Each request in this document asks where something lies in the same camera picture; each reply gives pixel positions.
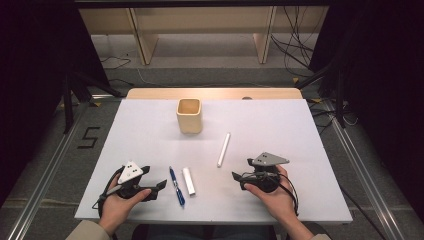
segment white table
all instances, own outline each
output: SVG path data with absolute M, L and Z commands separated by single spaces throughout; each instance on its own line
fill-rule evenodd
M 349 223 L 352 217 L 305 100 L 203 100 L 203 131 L 178 129 L 177 100 L 121 102 L 109 136 L 75 215 L 98 219 L 92 209 L 111 175 L 128 160 L 151 166 L 140 185 L 167 179 L 158 199 L 138 204 L 128 220 L 160 224 L 273 224 L 262 203 L 242 191 L 231 172 L 252 172 L 247 158 L 266 151 L 289 159 L 284 165 L 299 197 L 299 219 Z M 227 132 L 223 166 L 216 167 Z M 185 208 L 180 207 L 169 166 L 176 172 Z M 196 196 L 189 197 L 181 170 L 191 170 Z

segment wire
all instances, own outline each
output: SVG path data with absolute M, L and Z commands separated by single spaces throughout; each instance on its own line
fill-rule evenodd
M 134 83 L 130 83 L 130 82 L 127 82 L 127 81 L 122 80 L 122 79 L 119 79 L 119 78 L 109 79 L 109 82 L 112 82 L 112 81 L 120 81 L 120 82 L 126 83 L 126 84 L 128 84 L 130 86 L 134 86 L 135 85 Z
M 275 43 L 277 48 L 285 54 L 284 55 L 284 67 L 289 73 L 291 73 L 293 75 L 299 75 L 299 76 L 302 76 L 302 77 L 310 77 L 310 76 L 297 74 L 296 72 L 292 71 L 289 67 L 289 60 L 293 59 L 296 62 L 300 63 L 303 67 L 307 68 L 308 70 L 311 70 L 309 68 L 309 62 L 311 61 L 311 57 L 309 56 L 308 51 L 313 52 L 313 49 L 306 47 L 305 43 L 315 33 L 316 29 L 318 28 L 318 25 L 321 23 L 321 20 L 322 20 L 322 17 L 324 16 L 324 11 L 325 11 L 326 8 L 322 7 L 322 12 L 321 12 L 321 15 L 320 15 L 320 17 L 317 21 L 317 24 L 314 26 L 311 34 L 303 42 L 300 40 L 299 32 L 300 32 L 300 27 L 303 23 L 303 19 L 305 17 L 306 11 L 308 10 L 308 7 L 305 7 L 305 9 L 303 10 L 302 16 L 300 17 L 300 20 L 299 20 L 299 14 L 300 14 L 300 7 L 299 6 L 294 7 L 295 14 L 294 14 L 293 20 L 290 18 L 286 7 L 283 7 L 283 9 L 284 9 L 284 12 L 287 16 L 287 20 L 290 23 L 290 27 L 292 29 L 292 33 L 291 33 L 291 36 L 290 36 L 289 43 L 283 43 L 283 42 L 279 41 L 278 39 L 276 39 L 275 36 L 273 36 L 273 35 L 271 35 L 271 39 L 273 40 L 273 42 Z M 297 46 L 294 45 L 294 44 L 291 44 L 292 40 L 297 43 Z M 291 53 L 289 53 L 289 51 L 288 51 L 289 47 L 295 47 L 296 49 L 294 51 L 292 51 Z M 302 55 L 303 62 L 300 61 L 299 59 L 297 59 L 296 57 L 294 57 L 293 54 L 297 50 L 300 50 L 300 54 Z
M 117 68 L 120 68 L 120 67 L 122 67 L 122 66 L 125 66 L 125 65 L 127 65 L 128 63 L 130 63 L 131 62 L 131 59 L 129 59 L 129 58 L 120 58 L 120 57 L 113 57 L 113 56 L 111 56 L 111 57 L 107 57 L 106 59 L 103 59 L 103 60 L 101 60 L 100 62 L 106 62 L 107 60 L 109 60 L 109 59 L 112 59 L 112 58 L 114 58 L 114 59 L 118 59 L 118 60 L 125 60 L 126 62 L 125 63 L 122 63 L 122 64 L 120 64 L 119 66 L 117 66 L 117 67 L 114 67 L 114 68 L 111 68 L 111 69 L 117 69 Z
M 352 201 L 352 203 L 358 208 L 358 210 L 364 215 L 364 217 L 368 220 L 368 222 L 371 224 L 371 226 L 375 229 L 375 231 L 380 235 L 381 239 L 385 240 L 386 237 L 384 237 L 383 233 L 378 229 L 377 225 L 371 220 L 371 218 L 365 213 L 365 211 L 359 206 L 359 204 L 349 195 L 349 193 L 340 185 L 340 189 L 342 192 Z

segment white marker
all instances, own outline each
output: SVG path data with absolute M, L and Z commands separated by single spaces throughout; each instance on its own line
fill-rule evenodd
M 225 151 L 227 151 L 228 141 L 230 140 L 230 133 L 227 133 L 227 136 L 225 137 L 224 146 L 222 146 L 221 155 L 219 156 L 218 160 L 218 167 L 222 166 L 222 160 L 224 160 Z

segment person's right hand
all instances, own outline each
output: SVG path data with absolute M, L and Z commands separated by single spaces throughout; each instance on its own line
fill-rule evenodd
M 279 165 L 276 167 L 280 174 L 288 177 L 287 171 L 283 167 Z M 285 177 L 281 177 L 280 179 L 280 184 L 292 192 L 293 189 L 291 188 L 287 179 Z M 293 208 L 293 199 L 282 188 L 278 187 L 273 192 L 265 193 L 252 184 L 246 183 L 244 184 L 244 187 L 265 204 L 268 212 L 286 229 L 291 239 L 304 240 L 311 239 L 314 236 L 305 227 L 305 225 L 303 225 L 299 219 L 297 219 Z
M 283 167 L 280 165 L 277 165 L 276 167 L 280 174 L 288 177 L 287 171 Z M 293 191 L 286 178 L 281 177 L 280 184 L 286 187 L 288 190 Z M 296 217 L 293 209 L 293 199 L 280 187 L 271 193 L 265 193 L 255 185 L 248 183 L 246 183 L 244 187 L 246 190 L 258 197 L 265 204 L 271 216 L 278 221 L 283 220 L 281 218 L 284 217 Z

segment floor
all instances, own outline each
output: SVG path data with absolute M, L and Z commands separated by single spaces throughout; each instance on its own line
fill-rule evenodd
M 276 38 L 288 42 L 290 36 Z M 306 45 L 313 48 L 316 35 L 301 39 L 308 39 Z M 148 66 L 141 65 L 132 36 L 102 35 L 92 40 L 112 87 L 122 92 L 133 87 L 292 87 L 297 78 L 311 74 L 274 43 L 267 63 L 259 64 L 252 36 L 246 34 L 161 35 Z M 289 52 L 307 63 L 307 57 L 295 49 Z M 303 89 L 304 98 L 319 98 L 317 86 Z M 114 98 L 100 97 L 90 104 L 75 100 L 75 128 L 64 135 L 64 112 L 58 106 L 38 154 L 0 210 L 0 239 L 66 238 L 78 224 L 74 213 L 118 108 L 119 99 Z M 324 226 L 332 238 L 382 239 L 373 222 L 385 239 L 424 239 L 423 223 L 381 164 L 360 119 L 346 115 L 347 127 L 341 129 L 331 115 L 321 114 L 333 109 L 331 100 L 319 99 L 310 108 L 339 184 L 350 196 L 345 199 L 353 222 Z M 79 148 L 87 145 L 83 137 L 90 127 L 97 127 L 95 146 Z M 124 224 L 118 237 L 130 239 L 135 226 Z

